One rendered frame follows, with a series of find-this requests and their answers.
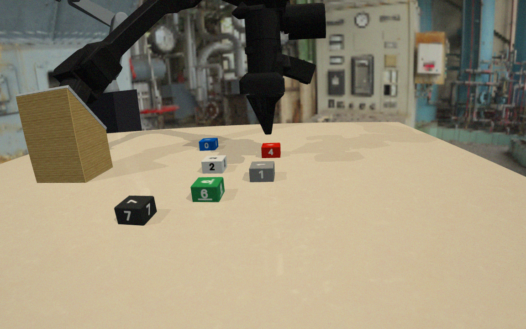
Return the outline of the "green block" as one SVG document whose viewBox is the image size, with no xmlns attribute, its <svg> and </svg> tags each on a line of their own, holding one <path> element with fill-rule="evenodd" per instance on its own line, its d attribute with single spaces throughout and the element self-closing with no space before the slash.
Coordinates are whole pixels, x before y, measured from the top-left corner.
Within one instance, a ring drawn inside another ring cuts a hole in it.
<svg viewBox="0 0 526 329">
<path fill-rule="evenodd" d="M 193 202 L 219 202 L 224 192 L 223 177 L 199 177 L 191 186 Z"/>
</svg>

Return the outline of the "blue block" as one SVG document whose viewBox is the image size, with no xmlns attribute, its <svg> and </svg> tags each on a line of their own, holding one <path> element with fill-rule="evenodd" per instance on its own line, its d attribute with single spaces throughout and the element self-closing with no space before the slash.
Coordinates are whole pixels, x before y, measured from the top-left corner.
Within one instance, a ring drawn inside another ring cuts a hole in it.
<svg viewBox="0 0 526 329">
<path fill-rule="evenodd" d="M 199 151 L 215 150 L 218 147 L 217 138 L 202 139 L 199 141 Z"/>
</svg>

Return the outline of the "red block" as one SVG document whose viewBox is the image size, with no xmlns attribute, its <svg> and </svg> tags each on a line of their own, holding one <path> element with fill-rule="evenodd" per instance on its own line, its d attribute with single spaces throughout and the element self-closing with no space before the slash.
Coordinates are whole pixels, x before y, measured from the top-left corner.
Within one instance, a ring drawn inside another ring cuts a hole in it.
<svg viewBox="0 0 526 329">
<path fill-rule="evenodd" d="M 262 158 L 280 158 L 280 143 L 263 143 Z"/>
</svg>

